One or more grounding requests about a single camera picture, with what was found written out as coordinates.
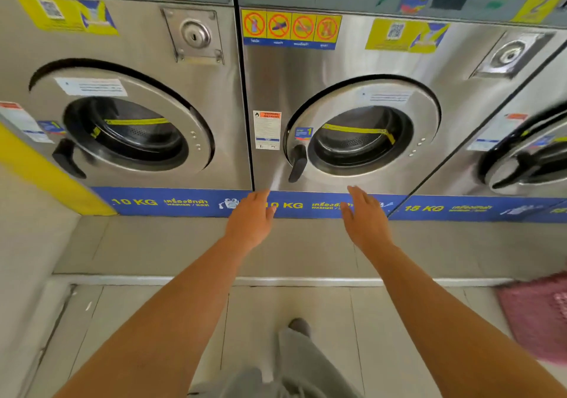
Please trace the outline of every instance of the prohibition sign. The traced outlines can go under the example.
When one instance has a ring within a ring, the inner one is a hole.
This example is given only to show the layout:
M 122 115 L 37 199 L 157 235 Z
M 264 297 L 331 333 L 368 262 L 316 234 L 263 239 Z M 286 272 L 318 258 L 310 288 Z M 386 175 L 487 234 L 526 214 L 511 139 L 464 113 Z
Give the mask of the prohibition sign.
M 248 13 L 245 17 L 244 24 L 246 32 L 251 36 L 262 36 L 264 30 L 266 29 L 264 17 L 262 17 L 258 13 Z
M 311 36 L 314 27 L 313 21 L 308 16 L 302 15 L 293 22 L 293 34 L 298 38 L 305 39 Z
M 289 32 L 289 20 L 283 14 L 274 14 L 268 22 L 268 29 L 273 36 L 282 38 Z
M 325 17 L 317 25 L 317 36 L 323 40 L 333 38 L 335 36 L 336 31 L 337 31 L 337 22 L 331 19 L 331 17 Z

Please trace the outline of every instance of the washing machine door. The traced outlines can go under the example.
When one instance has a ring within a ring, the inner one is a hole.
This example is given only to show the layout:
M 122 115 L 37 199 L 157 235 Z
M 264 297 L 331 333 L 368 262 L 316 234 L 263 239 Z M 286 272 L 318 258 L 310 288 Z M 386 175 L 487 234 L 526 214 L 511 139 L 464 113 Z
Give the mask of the washing machine door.
M 285 143 L 290 183 L 302 175 L 329 182 L 406 166 L 433 140 L 440 122 L 433 96 L 400 79 L 352 82 L 296 116 Z
M 535 116 L 510 134 L 479 167 L 501 195 L 567 195 L 567 103 Z
M 197 173 L 211 160 L 214 142 L 198 112 L 152 79 L 109 69 L 58 69 L 32 80 L 34 108 L 59 110 L 67 131 L 55 161 L 77 178 L 90 166 L 163 172 L 183 165 Z M 79 166 L 78 146 L 86 157 Z

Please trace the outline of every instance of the forearm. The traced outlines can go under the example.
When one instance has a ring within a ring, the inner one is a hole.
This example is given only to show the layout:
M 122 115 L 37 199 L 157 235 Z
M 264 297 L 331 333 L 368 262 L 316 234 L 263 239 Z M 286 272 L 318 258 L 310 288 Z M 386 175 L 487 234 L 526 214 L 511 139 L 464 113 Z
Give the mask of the forearm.
M 399 248 L 364 252 L 445 398 L 567 396 L 521 347 L 437 285 Z
M 220 239 L 124 323 L 56 398 L 185 396 L 245 255 Z

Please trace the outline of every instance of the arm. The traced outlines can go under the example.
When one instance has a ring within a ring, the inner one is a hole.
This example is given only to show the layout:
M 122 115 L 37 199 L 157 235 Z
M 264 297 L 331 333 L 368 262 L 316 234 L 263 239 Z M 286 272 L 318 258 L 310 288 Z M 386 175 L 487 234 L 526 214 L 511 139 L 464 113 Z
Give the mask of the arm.
M 518 344 L 437 285 L 392 242 L 380 203 L 349 187 L 346 231 L 388 294 L 444 398 L 567 397 L 567 390 Z
M 269 234 L 269 190 L 232 212 L 224 236 L 157 292 L 54 398 L 185 397 L 245 256 Z

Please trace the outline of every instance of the foot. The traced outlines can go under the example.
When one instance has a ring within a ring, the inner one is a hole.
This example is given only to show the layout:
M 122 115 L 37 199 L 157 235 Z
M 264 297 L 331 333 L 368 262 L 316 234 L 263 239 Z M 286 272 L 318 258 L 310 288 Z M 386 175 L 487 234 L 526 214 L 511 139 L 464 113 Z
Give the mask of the foot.
M 307 323 L 307 320 L 302 317 L 296 317 L 287 327 L 305 335 L 308 338 L 311 338 L 311 327 L 309 326 L 309 323 Z

